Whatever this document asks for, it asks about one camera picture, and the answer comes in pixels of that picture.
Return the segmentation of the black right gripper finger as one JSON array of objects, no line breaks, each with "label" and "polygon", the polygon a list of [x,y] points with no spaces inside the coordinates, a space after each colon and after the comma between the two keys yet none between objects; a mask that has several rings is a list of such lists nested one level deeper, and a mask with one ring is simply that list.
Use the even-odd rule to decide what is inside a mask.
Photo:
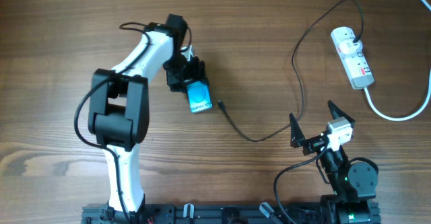
[{"label": "black right gripper finger", "polygon": [[328,103],[329,111],[330,111],[334,120],[344,117],[349,123],[355,123],[356,122],[351,116],[349,116],[343,110],[341,110],[339,107],[337,107],[335,105],[335,103],[332,102],[331,100],[329,100],[327,103]]},{"label": "black right gripper finger", "polygon": [[290,146],[293,148],[299,148],[306,142],[306,138],[300,129],[298,121],[292,113],[289,114],[289,119],[291,130]]}]

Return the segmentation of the blue screen smartphone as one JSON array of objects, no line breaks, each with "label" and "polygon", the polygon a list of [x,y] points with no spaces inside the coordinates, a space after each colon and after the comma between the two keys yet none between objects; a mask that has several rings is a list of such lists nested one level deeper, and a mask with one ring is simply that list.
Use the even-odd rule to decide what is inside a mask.
[{"label": "blue screen smartphone", "polygon": [[209,87],[200,81],[187,86],[189,106],[192,113],[198,113],[212,108]]}]

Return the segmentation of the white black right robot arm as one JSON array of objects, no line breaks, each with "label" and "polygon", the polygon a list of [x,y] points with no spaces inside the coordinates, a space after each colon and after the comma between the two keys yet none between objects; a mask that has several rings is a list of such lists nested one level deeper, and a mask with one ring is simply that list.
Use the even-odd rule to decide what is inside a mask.
[{"label": "white black right robot arm", "polygon": [[289,208],[301,223],[380,223],[376,197],[378,166],[364,157],[350,159],[343,145],[351,141],[356,121],[328,102],[333,120],[321,134],[307,139],[296,118],[290,115],[291,147],[302,148],[304,155],[315,154],[314,162],[333,194],[319,202]]}]

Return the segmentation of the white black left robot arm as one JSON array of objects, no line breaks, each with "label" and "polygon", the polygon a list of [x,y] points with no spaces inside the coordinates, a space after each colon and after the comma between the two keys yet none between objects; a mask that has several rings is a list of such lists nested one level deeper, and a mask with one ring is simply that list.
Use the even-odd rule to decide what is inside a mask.
[{"label": "white black left robot arm", "polygon": [[163,24],[124,23],[122,30],[141,33],[131,54],[111,70],[98,69],[83,101],[90,103],[88,130],[93,147],[101,149],[108,164],[111,223],[146,223],[145,192],[139,177],[139,146],[150,123],[149,85],[165,70],[172,92],[187,94],[192,113],[212,107],[205,63],[191,45],[183,46],[191,29],[180,15],[170,14]]}]

